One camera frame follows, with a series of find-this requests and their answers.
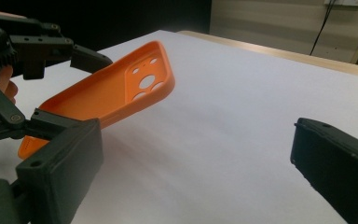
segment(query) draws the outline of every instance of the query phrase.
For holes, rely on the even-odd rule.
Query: power cord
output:
[[[336,0],[330,0],[327,6],[326,14],[324,15],[324,23],[322,24],[321,30],[319,31],[319,34],[316,36],[315,42],[313,42],[312,50],[310,51],[310,55],[312,55],[313,50],[316,47],[316,44],[318,43],[319,36],[321,36],[322,30],[324,29],[324,26],[326,25],[327,19],[330,15],[331,9],[333,8],[333,5],[336,3]]]

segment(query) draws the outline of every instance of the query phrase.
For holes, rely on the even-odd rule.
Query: white table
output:
[[[290,163],[300,117],[358,138],[358,76],[155,32],[105,49],[113,61],[165,46],[171,95],[103,130],[105,162],[73,223],[345,223]],[[88,74],[62,63],[24,81],[34,108]],[[0,141],[0,177],[16,179],[20,141]]]

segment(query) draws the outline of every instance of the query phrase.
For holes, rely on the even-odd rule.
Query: orange phone case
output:
[[[174,87],[165,49],[153,41],[46,100],[40,109],[71,119],[95,119],[105,128],[168,96]],[[48,141],[25,136],[26,159]]]

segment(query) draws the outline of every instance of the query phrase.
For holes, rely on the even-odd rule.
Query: wall socket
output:
[[[330,4],[330,0],[324,0],[325,5]],[[358,0],[336,0],[334,3],[335,6],[344,6],[344,7],[358,7]]]

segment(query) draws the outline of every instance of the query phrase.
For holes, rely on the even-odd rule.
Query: beige wall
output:
[[[213,0],[211,35],[310,54],[324,0]],[[334,7],[314,56],[358,61],[358,7]]]

